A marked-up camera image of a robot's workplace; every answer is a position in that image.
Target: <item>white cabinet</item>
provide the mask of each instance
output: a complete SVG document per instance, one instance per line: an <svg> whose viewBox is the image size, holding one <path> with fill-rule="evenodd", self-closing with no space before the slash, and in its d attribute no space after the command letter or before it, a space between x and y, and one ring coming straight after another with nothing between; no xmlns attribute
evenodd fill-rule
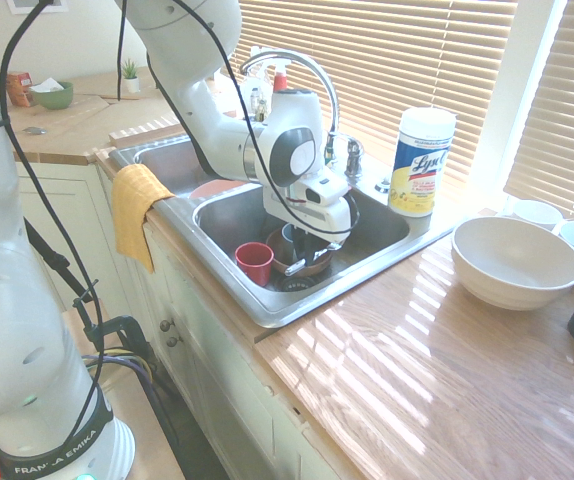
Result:
<svg viewBox="0 0 574 480"><path fill-rule="evenodd" d="M193 356L197 393L195 415L205 435L233 480L337 480L339 477L304 437L310 428L294 412L275 384L263 383L250 365L249 355L213 313L210 298L165 245L165 239L145 228L156 272L159 302L181 319ZM161 359L169 348L158 342ZM181 391L185 364L171 361L167 368Z"/></svg>
<svg viewBox="0 0 574 480"><path fill-rule="evenodd" d="M90 278L100 280L96 289L109 315L138 317L142 307L136 301L136 287L125 258L116 253L111 213L96 166L32 165L54 210L78 249ZM21 164L18 164L18 174L25 218L55 251L67 257L71 263L70 270L84 284L65 240ZM74 292L56 272L48 267L45 270L60 306L63 310L71 308L76 297Z"/></svg>

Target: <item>lysol wipes container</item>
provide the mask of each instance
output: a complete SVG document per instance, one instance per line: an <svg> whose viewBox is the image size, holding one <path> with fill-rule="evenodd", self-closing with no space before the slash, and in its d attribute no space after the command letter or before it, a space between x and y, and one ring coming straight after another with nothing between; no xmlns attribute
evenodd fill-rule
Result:
<svg viewBox="0 0 574 480"><path fill-rule="evenodd" d="M389 207L408 217L424 217L434 208L456 130L456 115L432 107L405 110L400 120Z"/></svg>

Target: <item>kitchen counter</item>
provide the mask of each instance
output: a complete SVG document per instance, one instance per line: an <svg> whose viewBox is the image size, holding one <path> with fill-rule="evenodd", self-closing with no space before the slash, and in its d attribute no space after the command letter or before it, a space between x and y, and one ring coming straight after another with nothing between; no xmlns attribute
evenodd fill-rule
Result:
<svg viewBox="0 0 574 480"><path fill-rule="evenodd" d="M171 108L147 68L138 69L141 90L122 89L117 101L116 73L104 73L68 79L74 84L74 100L63 110L34 107L9 107L11 124L27 158L35 163L87 165L95 155L111 150L109 134L114 132L153 131L177 123ZM220 93L208 82L214 93ZM230 109L225 95L217 101L223 111ZM27 127L47 131L43 135L26 133Z"/></svg>
<svg viewBox="0 0 574 480"><path fill-rule="evenodd" d="M574 479L574 290L510 312L445 238L255 346L368 479Z"/></svg>

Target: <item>kitchen sink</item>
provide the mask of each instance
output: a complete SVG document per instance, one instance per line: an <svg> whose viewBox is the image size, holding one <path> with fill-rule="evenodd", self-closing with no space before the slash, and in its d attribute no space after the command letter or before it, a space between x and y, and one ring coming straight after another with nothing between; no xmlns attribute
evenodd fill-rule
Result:
<svg viewBox="0 0 574 480"><path fill-rule="evenodd" d="M260 287L236 266L234 251L250 241L264 242L285 223L268 215L262 187L244 184L206 198L190 198L193 189L210 181L202 172L188 137L117 150L111 156L121 166L147 165L176 197L154 208L183 236L254 322L267 328L284 326L348 291L386 268L446 235L461 220L451 209L439 208L423 218L403 217L387 207L387 194L374 186L390 173L378 162L363 162L360 179L347 178L360 219L330 266L311 277L313 286L281 291L285 281L274 271ZM333 170L344 176L344 165Z"/></svg>
<svg viewBox="0 0 574 480"><path fill-rule="evenodd" d="M320 284L324 280L333 279L337 274L398 243L409 234L409 225L402 216L359 191L354 191L352 195L360 218L343 247L334 252L329 268L316 275L317 285L313 287L314 290L322 288ZM194 221L232 261L239 245L247 242L264 243L269 234L285 225L285 222L265 212L262 188L205 202L196 210ZM272 275L267 288L277 290L284 276L276 271Z"/></svg>
<svg viewBox="0 0 574 480"><path fill-rule="evenodd" d="M120 157L129 158L128 163L141 163L171 193L180 198L188 197L197 187L212 180L201 168L196 151L187 137L156 142L149 145L120 150Z"/></svg>

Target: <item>yellow towel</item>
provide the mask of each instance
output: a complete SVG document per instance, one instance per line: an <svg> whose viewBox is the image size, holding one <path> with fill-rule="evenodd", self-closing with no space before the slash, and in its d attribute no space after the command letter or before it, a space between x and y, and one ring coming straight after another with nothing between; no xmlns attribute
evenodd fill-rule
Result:
<svg viewBox="0 0 574 480"><path fill-rule="evenodd" d="M145 214L154 202L173 196L145 165L129 165L114 179L111 205L116 250L138 260L149 273L154 273L154 264L143 233Z"/></svg>

